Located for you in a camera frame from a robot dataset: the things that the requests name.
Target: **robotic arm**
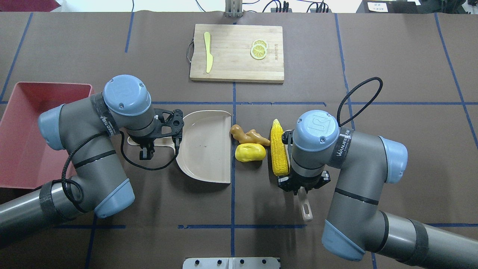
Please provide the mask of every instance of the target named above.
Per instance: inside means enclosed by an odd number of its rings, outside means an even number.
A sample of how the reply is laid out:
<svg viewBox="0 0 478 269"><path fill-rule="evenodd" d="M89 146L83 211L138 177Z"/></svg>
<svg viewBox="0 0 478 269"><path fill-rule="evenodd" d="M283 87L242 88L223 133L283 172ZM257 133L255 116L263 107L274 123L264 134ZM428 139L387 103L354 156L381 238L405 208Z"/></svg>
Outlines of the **robotic arm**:
<svg viewBox="0 0 478 269"><path fill-rule="evenodd" d="M478 268L478 241L378 211L384 183L405 171L404 145L339 127L325 111L304 113L293 132L291 172L282 183L322 186L325 165L340 169L322 244L352 261L365 251L423 268Z"/></svg>
<svg viewBox="0 0 478 269"><path fill-rule="evenodd" d="M143 148L141 159L152 158L155 138L171 136L177 154L182 116L180 110L153 109L145 85L130 75L114 77L102 93L41 114L42 136L51 148L67 150L77 175L62 184L53 180L0 205L0 247L92 210L105 218L130 206L135 198L133 189L109 136L125 127ZM171 132L163 134L163 126L169 126Z"/></svg>

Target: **red plastic container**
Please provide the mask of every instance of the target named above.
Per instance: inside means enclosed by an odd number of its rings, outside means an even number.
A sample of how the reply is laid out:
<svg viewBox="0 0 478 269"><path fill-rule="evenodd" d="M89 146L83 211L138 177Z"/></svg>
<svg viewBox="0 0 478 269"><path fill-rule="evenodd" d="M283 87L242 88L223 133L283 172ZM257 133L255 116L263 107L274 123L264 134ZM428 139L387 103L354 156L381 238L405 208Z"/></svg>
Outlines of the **red plastic container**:
<svg viewBox="0 0 478 269"><path fill-rule="evenodd" d="M0 122L0 187L34 189L60 179L68 153L46 144L38 116L94 93L89 84L18 82Z"/></svg>

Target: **yellow knife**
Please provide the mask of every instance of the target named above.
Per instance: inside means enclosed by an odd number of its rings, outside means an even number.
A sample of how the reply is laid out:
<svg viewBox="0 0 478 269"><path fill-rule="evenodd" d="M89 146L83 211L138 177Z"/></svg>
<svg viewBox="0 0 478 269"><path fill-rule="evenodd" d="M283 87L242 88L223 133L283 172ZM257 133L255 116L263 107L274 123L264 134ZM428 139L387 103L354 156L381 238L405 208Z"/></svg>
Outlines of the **yellow knife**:
<svg viewBox="0 0 478 269"><path fill-rule="evenodd" d="M211 48L211 33L204 32L204 43L206 44L206 73L209 74L212 68L212 54L210 51Z"/></svg>

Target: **cutting board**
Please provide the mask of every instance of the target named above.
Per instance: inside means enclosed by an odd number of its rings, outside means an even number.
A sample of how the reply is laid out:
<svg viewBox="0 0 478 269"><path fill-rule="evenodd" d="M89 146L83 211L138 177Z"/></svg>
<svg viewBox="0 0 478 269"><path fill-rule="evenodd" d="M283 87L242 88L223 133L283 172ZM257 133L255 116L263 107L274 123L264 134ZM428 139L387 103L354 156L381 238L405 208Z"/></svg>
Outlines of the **cutting board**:
<svg viewBox="0 0 478 269"><path fill-rule="evenodd" d="M210 52L214 58L206 73L204 32L211 33ZM267 55L256 60L250 55L252 43L268 43ZM284 82L284 48L281 26L196 24L191 80L258 83Z"/></svg>

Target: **toy corn cob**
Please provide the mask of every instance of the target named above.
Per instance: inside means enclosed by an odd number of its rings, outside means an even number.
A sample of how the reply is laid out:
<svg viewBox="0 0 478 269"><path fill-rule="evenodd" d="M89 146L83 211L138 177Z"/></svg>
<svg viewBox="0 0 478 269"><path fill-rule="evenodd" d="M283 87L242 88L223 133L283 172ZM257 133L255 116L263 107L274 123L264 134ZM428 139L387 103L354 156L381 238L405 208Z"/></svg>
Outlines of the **toy corn cob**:
<svg viewBox="0 0 478 269"><path fill-rule="evenodd" d="M277 177L289 174L289 162L285 152L285 145L282 143L283 132L281 124L275 119L271 128L271 157L272 170Z"/></svg>

